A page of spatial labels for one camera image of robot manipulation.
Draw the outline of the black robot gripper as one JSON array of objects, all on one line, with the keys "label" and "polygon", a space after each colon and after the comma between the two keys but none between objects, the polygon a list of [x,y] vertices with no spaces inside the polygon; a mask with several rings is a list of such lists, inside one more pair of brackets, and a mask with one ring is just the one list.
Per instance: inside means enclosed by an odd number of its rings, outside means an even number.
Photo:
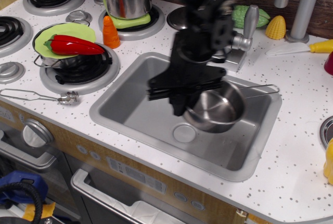
[{"label": "black robot gripper", "polygon": [[207,34],[180,30],[174,38],[169,66],[148,82],[149,100],[168,97],[173,115],[182,116],[187,108],[194,107],[203,91],[223,85],[226,70],[207,65],[212,55]]}]

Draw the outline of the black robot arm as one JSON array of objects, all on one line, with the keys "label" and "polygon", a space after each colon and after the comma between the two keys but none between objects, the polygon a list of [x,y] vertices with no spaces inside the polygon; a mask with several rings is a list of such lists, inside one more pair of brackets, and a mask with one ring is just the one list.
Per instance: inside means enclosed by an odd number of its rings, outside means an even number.
[{"label": "black robot arm", "polygon": [[175,34],[170,64],[149,80],[149,99],[168,98],[173,114],[193,107],[203,91],[217,89],[224,68],[209,66],[212,56],[234,36],[234,0],[166,0],[185,6],[186,29]]}]

